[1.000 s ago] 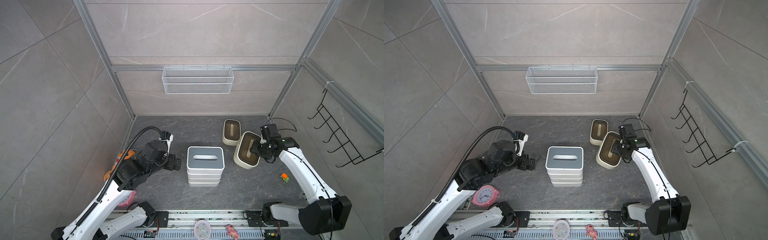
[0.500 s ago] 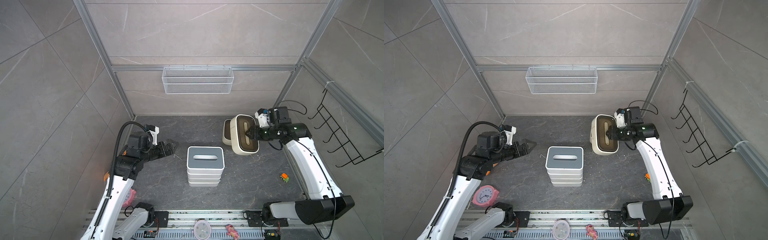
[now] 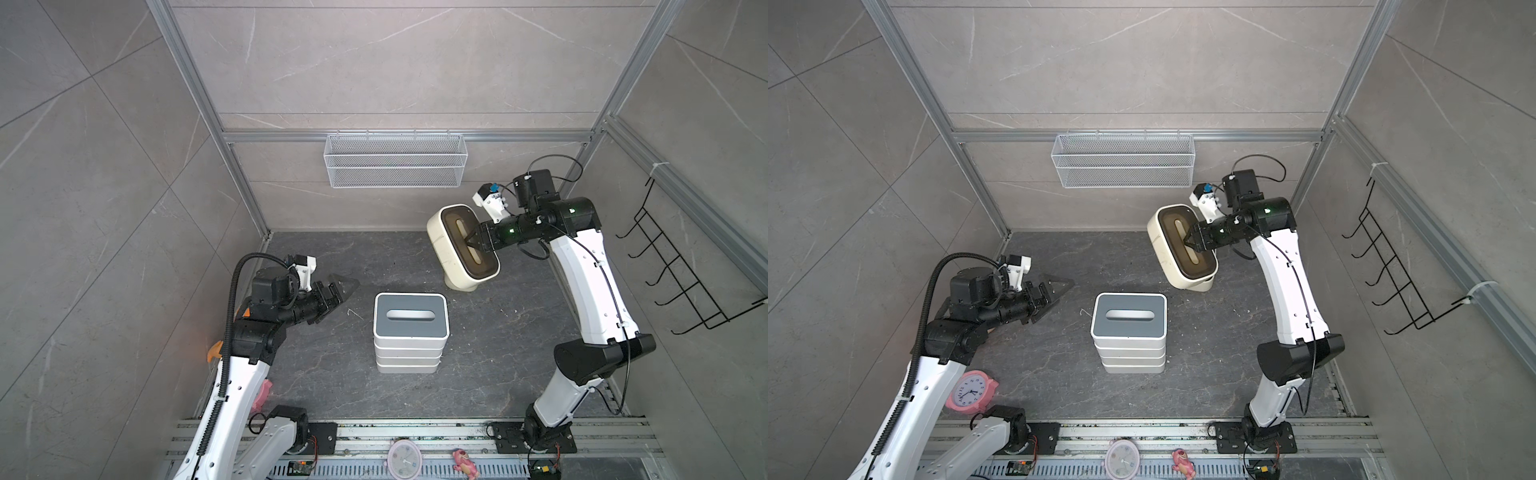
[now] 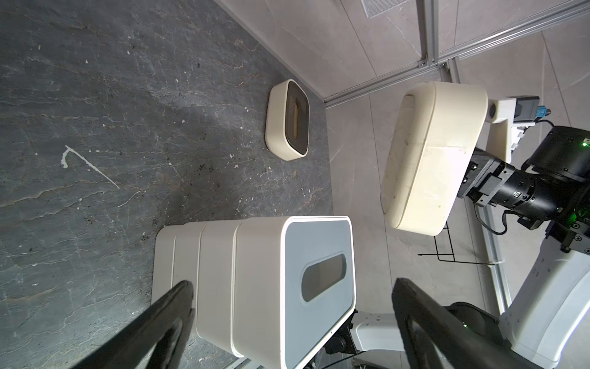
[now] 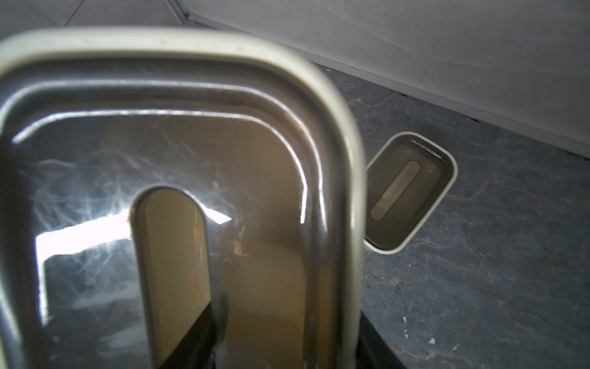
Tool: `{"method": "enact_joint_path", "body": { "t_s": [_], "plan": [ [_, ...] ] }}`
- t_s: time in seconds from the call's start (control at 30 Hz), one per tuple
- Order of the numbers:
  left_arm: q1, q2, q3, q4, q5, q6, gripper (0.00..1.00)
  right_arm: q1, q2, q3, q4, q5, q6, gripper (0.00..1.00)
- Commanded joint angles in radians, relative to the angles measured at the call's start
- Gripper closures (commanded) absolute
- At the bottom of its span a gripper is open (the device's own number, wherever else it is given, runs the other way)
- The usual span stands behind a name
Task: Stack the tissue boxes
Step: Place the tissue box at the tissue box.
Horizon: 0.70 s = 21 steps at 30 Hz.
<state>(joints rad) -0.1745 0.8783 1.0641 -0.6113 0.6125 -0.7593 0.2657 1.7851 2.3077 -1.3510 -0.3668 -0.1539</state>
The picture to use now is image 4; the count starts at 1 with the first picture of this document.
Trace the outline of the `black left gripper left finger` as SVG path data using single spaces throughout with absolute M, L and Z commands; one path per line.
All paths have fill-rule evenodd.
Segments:
M 148 368 L 179 367 L 195 319 L 194 296 L 193 284 L 180 281 L 75 367 L 136 368 L 145 357 Z

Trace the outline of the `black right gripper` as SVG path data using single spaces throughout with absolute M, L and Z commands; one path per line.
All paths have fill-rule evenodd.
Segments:
M 469 198 L 473 204 L 485 207 L 515 171 L 511 164 L 475 148 L 457 197 Z

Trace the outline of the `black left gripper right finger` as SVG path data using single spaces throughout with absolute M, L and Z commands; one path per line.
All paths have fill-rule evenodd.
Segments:
M 393 309 L 411 368 L 537 368 L 511 350 L 499 319 L 465 302 L 443 307 L 408 278 L 398 278 Z

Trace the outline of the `brown lid tissue box front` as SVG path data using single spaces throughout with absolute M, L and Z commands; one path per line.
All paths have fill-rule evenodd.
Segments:
M 436 236 L 447 222 L 488 108 L 485 89 L 420 83 L 403 97 L 381 186 L 388 226 Z

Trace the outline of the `brown lid tissue box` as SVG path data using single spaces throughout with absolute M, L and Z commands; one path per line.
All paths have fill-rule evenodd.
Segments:
M 436 236 L 447 222 L 488 108 L 485 89 L 420 83 L 403 97 L 381 186 L 388 226 Z
M 267 148 L 284 161 L 304 158 L 309 151 L 310 104 L 304 90 L 288 79 L 269 96 L 265 126 Z

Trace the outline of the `bamboo lid tissue box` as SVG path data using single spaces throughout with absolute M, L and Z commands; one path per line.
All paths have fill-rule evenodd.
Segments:
M 176 237 L 181 234 L 183 225 L 165 226 L 155 238 L 155 259 L 152 280 L 151 302 L 170 291 L 173 284 Z
M 192 222 L 174 226 L 174 256 L 172 271 L 172 286 L 181 281 L 190 281 L 193 285 L 192 307 L 196 308 L 199 253 L 201 236 L 207 222 Z

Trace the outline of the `grey lid tissue box front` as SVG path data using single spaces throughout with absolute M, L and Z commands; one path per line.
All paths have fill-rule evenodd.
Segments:
M 237 358 L 233 338 L 237 232 L 242 221 L 207 223 L 200 243 L 196 332 Z

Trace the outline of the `grey lid tissue box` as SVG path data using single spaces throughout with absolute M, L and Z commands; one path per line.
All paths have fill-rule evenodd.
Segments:
M 207 223 L 200 243 L 196 332 L 237 358 L 233 338 L 237 232 L 242 221 Z
M 347 216 L 249 218 L 238 228 L 233 340 L 265 368 L 302 368 L 356 306 Z

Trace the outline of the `grey lid tissue box back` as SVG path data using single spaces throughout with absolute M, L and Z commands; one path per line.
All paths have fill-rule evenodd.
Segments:
M 238 228 L 233 340 L 265 368 L 302 368 L 356 306 L 347 216 L 249 218 Z

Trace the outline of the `brown lid tissue box back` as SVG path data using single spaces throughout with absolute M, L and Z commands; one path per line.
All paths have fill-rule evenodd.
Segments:
M 284 161 L 304 158 L 309 151 L 310 104 L 304 90 L 288 79 L 269 96 L 265 126 L 267 148 Z

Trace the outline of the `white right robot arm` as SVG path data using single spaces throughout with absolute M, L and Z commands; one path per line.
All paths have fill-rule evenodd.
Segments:
M 454 198 L 501 206 L 529 230 L 546 225 L 539 256 L 499 319 L 503 340 L 555 367 L 589 308 L 589 133 L 556 126 L 520 169 L 478 149 L 473 128 L 396 125 L 383 178 L 388 226 L 435 236 Z

